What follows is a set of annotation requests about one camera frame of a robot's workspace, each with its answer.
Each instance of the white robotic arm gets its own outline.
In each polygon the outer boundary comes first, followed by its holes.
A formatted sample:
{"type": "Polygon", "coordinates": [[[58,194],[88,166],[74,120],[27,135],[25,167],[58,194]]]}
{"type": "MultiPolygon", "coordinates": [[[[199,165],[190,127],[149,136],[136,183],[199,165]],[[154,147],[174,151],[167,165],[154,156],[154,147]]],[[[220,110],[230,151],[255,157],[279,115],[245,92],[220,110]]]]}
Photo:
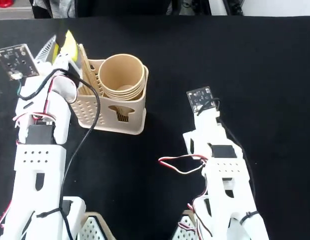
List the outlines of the white robotic arm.
{"type": "Polygon", "coordinates": [[[34,60],[25,44],[0,49],[0,61],[8,75],[20,82],[13,118],[19,127],[16,176],[0,240],[20,240],[24,235],[26,240],[75,239],[86,210],[85,202],[79,197],[61,200],[66,174],[66,150],[62,145],[68,137],[69,104],[77,98],[77,84],[65,73],[74,76],[68,72],[72,67],[81,80],[82,70],[67,51],[55,56],[53,64],[42,61],[43,55],[41,52],[34,60]],[[21,77],[26,78],[24,86],[21,77]],[[44,174],[39,190],[36,189],[38,174],[44,174]],[[61,201],[68,205],[66,214],[64,206],[61,210],[61,201]]]}
{"type": "Polygon", "coordinates": [[[187,96],[196,128],[183,134],[187,151],[194,159],[207,159],[201,171],[206,189],[189,204],[198,239],[268,240],[242,149],[227,138],[219,120],[219,103],[216,107],[209,87],[189,91],[187,96]]]}

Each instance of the paper cup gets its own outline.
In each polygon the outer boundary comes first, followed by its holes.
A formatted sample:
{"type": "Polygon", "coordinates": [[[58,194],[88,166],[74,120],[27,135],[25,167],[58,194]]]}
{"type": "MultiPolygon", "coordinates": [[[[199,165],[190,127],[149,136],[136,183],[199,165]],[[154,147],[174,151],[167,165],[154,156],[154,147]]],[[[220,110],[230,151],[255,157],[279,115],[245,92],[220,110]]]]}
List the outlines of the paper cup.
{"type": "Polygon", "coordinates": [[[144,88],[145,69],[137,57],[117,54],[107,58],[101,64],[98,79],[109,98],[134,98],[144,88]]]}

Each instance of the black cloth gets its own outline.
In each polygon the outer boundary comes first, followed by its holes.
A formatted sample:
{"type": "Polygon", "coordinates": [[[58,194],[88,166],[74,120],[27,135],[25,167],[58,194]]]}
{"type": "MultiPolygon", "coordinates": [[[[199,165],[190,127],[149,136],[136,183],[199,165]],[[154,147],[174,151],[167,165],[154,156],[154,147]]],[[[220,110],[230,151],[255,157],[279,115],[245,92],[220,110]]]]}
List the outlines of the black cloth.
{"type": "MultiPolygon", "coordinates": [[[[194,129],[186,91],[204,86],[246,150],[269,238],[310,239],[310,17],[6,20],[0,48],[27,43],[36,55],[60,25],[91,59],[129,53],[149,68],[142,134],[92,132],[65,184],[117,239],[169,239],[202,192],[199,172],[179,175],[157,159],[186,153],[182,134],[194,129]]],[[[17,87],[0,65],[0,214],[13,191],[17,87]]],[[[73,119],[68,159],[85,132],[73,119]]]]}

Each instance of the wire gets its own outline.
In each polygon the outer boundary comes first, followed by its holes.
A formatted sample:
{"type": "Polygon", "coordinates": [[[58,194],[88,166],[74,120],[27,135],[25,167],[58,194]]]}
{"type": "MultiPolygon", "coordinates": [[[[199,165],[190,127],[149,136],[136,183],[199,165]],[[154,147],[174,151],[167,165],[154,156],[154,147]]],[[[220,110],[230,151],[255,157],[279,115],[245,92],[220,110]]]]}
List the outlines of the wire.
{"type": "Polygon", "coordinates": [[[1,214],[1,216],[0,216],[0,228],[3,227],[1,223],[3,222],[3,220],[4,220],[4,218],[6,217],[7,213],[8,213],[9,210],[11,209],[11,204],[12,204],[12,200],[9,201],[9,203],[8,203],[8,205],[7,205],[6,209],[5,209],[5,211],[4,211],[4,212],[1,214]]]}
{"type": "Polygon", "coordinates": [[[240,141],[238,141],[238,139],[235,137],[235,135],[231,132],[231,130],[225,125],[225,123],[223,122],[222,119],[219,119],[219,122],[221,123],[221,125],[224,127],[224,129],[226,130],[226,132],[231,136],[231,138],[234,140],[234,142],[241,148],[242,152],[243,152],[243,159],[246,162],[247,165],[247,169],[248,169],[248,173],[250,176],[250,182],[251,182],[251,192],[253,194],[253,198],[255,200],[255,196],[256,196],[256,192],[255,192],[255,180],[254,180],[254,175],[253,175],[253,171],[252,171],[252,167],[248,161],[245,149],[243,148],[243,146],[241,145],[240,141]]]}
{"type": "MultiPolygon", "coordinates": [[[[212,99],[212,101],[216,104],[216,101],[218,101],[218,104],[216,106],[216,110],[219,111],[220,110],[220,105],[221,105],[221,100],[218,98],[218,97],[215,97],[212,99]]],[[[199,116],[204,110],[205,110],[205,107],[210,104],[212,101],[207,101],[205,102],[201,107],[200,109],[198,110],[197,112],[197,116],[199,116]]]]}
{"type": "Polygon", "coordinates": [[[53,71],[51,71],[50,74],[48,74],[47,77],[45,77],[44,81],[39,85],[38,89],[37,89],[35,92],[33,92],[32,94],[28,95],[28,96],[22,96],[22,95],[21,95],[21,89],[22,89],[22,88],[19,87],[19,88],[17,89],[17,96],[18,96],[20,99],[24,100],[24,101],[31,100],[32,98],[36,97],[36,96],[41,92],[41,90],[44,88],[44,86],[47,84],[47,82],[51,79],[51,77],[52,77],[57,71],[61,71],[61,72],[62,72],[62,70],[63,70],[63,71],[66,71],[66,70],[61,69],[61,68],[56,68],[56,69],[54,69],[53,71]]]}
{"type": "Polygon", "coordinates": [[[193,8],[192,4],[190,4],[190,3],[188,3],[188,2],[185,2],[185,1],[182,3],[182,6],[183,6],[184,8],[186,8],[186,9],[193,8]]]}
{"type": "Polygon", "coordinates": [[[159,162],[159,164],[162,164],[162,165],[164,165],[164,166],[166,166],[166,167],[168,167],[170,169],[175,170],[179,174],[187,175],[187,174],[190,174],[190,173],[193,173],[193,172],[196,172],[196,171],[202,169],[205,166],[207,160],[208,159],[205,156],[202,156],[202,155],[187,154],[187,155],[182,155],[182,156],[164,156],[164,157],[161,157],[160,159],[158,159],[158,162],[159,162]],[[197,167],[195,169],[192,169],[190,171],[180,171],[177,167],[175,167],[175,166],[165,162],[165,160],[179,159],[179,158],[182,158],[182,157],[198,157],[198,158],[200,158],[199,160],[202,162],[202,164],[199,167],[197,167]]]}
{"type": "MultiPolygon", "coordinates": [[[[218,104],[216,106],[216,110],[219,111],[220,109],[220,105],[221,105],[221,100],[219,98],[213,98],[213,101],[216,102],[218,101],[218,104]]],[[[199,109],[198,113],[197,113],[197,116],[200,115],[203,111],[204,111],[204,108],[205,106],[207,106],[207,104],[209,104],[210,101],[207,101],[206,103],[203,104],[203,106],[201,106],[201,108],[199,109]]],[[[245,152],[245,149],[243,148],[243,146],[241,145],[240,141],[238,141],[238,139],[235,137],[235,135],[231,132],[231,130],[225,125],[225,123],[222,121],[221,118],[219,118],[219,122],[222,124],[222,126],[224,127],[224,129],[226,130],[226,132],[231,136],[231,138],[234,140],[235,144],[237,144],[242,152],[243,152],[243,158],[246,162],[246,165],[247,165],[247,169],[248,169],[248,173],[250,175],[250,181],[251,181],[251,191],[252,191],[252,194],[253,194],[253,198],[255,200],[255,196],[256,196],[256,192],[255,192],[255,180],[254,180],[254,175],[253,175],[253,171],[252,171],[252,167],[248,161],[248,158],[247,158],[247,155],[246,155],[246,152],[245,152]]]]}
{"type": "Polygon", "coordinates": [[[20,126],[20,123],[19,123],[19,119],[25,115],[31,115],[31,116],[41,116],[41,117],[44,117],[44,118],[48,118],[50,119],[51,121],[53,122],[56,122],[56,119],[54,116],[52,115],[49,115],[47,113],[43,113],[43,112],[24,112],[23,114],[21,115],[16,115],[15,117],[13,117],[13,121],[16,122],[16,126],[20,126]]]}
{"type": "Polygon", "coordinates": [[[61,183],[61,188],[60,188],[60,199],[59,199],[59,208],[60,208],[60,213],[62,218],[64,219],[65,222],[65,226],[66,226],[66,230],[67,230],[67,234],[70,240],[73,240],[72,234],[71,234],[71,230],[70,230],[70,225],[67,219],[67,216],[65,214],[65,212],[62,209],[62,205],[63,205],[63,191],[64,191],[64,183],[65,183],[65,179],[67,176],[67,173],[69,172],[70,166],[74,160],[74,158],[76,157],[78,151],[80,150],[80,148],[82,147],[82,145],[84,144],[85,140],[88,138],[88,136],[90,135],[90,133],[93,131],[93,129],[95,128],[98,120],[99,120],[99,116],[100,116],[100,112],[101,112],[101,102],[100,102],[100,97],[99,94],[97,93],[97,91],[87,82],[85,82],[84,80],[80,79],[79,77],[75,76],[74,74],[72,74],[71,72],[64,70],[64,69],[59,69],[61,72],[68,74],[69,76],[71,76],[72,78],[78,80],[79,82],[81,82],[82,84],[84,84],[86,87],[88,87],[95,95],[96,97],[96,103],[97,103],[97,109],[96,109],[96,116],[95,119],[92,123],[92,125],[90,126],[90,128],[88,129],[88,131],[86,132],[85,136],[83,137],[83,139],[80,141],[80,143],[78,144],[77,148],[75,149],[73,155],[71,156],[69,163],[67,165],[66,171],[64,173],[64,178],[63,181],[61,183]]]}
{"type": "Polygon", "coordinates": [[[184,223],[182,222],[178,222],[177,225],[181,228],[181,229],[184,229],[185,231],[195,231],[196,228],[195,227],[190,227],[190,226],[187,226],[185,225],[184,223]]]}
{"type": "Polygon", "coordinates": [[[67,235],[69,237],[69,240],[73,240],[73,236],[72,236],[72,233],[71,233],[71,229],[70,229],[70,224],[69,224],[69,221],[67,219],[67,216],[65,214],[65,212],[63,211],[62,208],[60,208],[60,214],[61,214],[61,217],[63,218],[64,222],[65,222],[65,227],[66,227],[66,231],[67,231],[67,235]]]}
{"type": "Polygon", "coordinates": [[[62,203],[63,203],[63,190],[64,190],[64,183],[65,183],[65,179],[67,176],[67,173],[69,172],[70,166],[74,160],[74,158],[76,157],[78,151],[80,150],[80,148],[82,147],[82,145],[84,144],[85,140],[88,138],[88,136],[90,135],[90,133],[93,131],[93,129],[95,128],[98,120],[99,120],[99,116],[100,116],[100,112],[101,112],[101,102],[100,102],[100,97],[99,94],[97,93],[97,91],[87,82],[85,82],[84,80],[80,79],[79,77],[75,76],[74,74],[72,74],[71,72],[64,70],[64,69],[59,69],[61,72],[68,74],[69,76],[71,76],[72,78],[78,80],[79,82],[81,82],[82,84],[84,84],[86,87],[88,87],[95,95],[96,97],[96,103],[97,103],[97,108],[96,108],[96,115],[94,118],[94,121],[92,123],[92,125],[90,126],[90,128],[88,129],[88,131],[86,132],[85,136],[83,137],[83,139],[79,142],[77,148],[75,149],[73,155],[71,156],[69,163],[66,167],[66,171],[64,174],[64,178],[61,184],[61,190],[60,190],[60,201],[59,201],[59,206],[60,208],[62,208],[62,203]]]}
{"type": "Polygon", "coordinates": [[[68,5],[68,9],[67,9],[67,17],[70,18],[70,10],[71,10],[71,7],[72,7],[72,2],[73,1],[69,1],[69,5],[68,5]]]}

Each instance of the red wire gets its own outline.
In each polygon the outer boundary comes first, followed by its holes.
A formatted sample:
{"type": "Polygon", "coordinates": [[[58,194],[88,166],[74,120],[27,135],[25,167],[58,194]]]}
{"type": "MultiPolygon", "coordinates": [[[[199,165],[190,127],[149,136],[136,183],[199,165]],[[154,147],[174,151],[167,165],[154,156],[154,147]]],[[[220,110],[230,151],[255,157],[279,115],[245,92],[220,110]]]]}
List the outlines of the red wire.
{"type": "Polygon", "coordinates": [[[9,201],[9,204],[8,204],[6,210],[5,210],[5,211],[1,214],[1,216],[0,216],[0,228],[3,227],[1,223],[2,223],[3,219],[6,217],[8,211],[9,211],[9,209],[10,209],[11,203],[12,203],[12,200],[9,201]]]}
{"type": "Polygon", "coordinates": [[[48,103],[49,103],[49,94],[50,94],[50,92],[52,90],[53,82],[54,82],[54,79],[56,77],[57,76],[53,77],[53,79],[50,81],[50,84],[49,84],[49,87],[48,87],[47,97],[46,97],[46,100],[45,100],[45,105],[44,105],[44,110],[43,110],[43,113],[45,113],[45,114],[46,114],[47,106],[48,106],[48,103]]]}

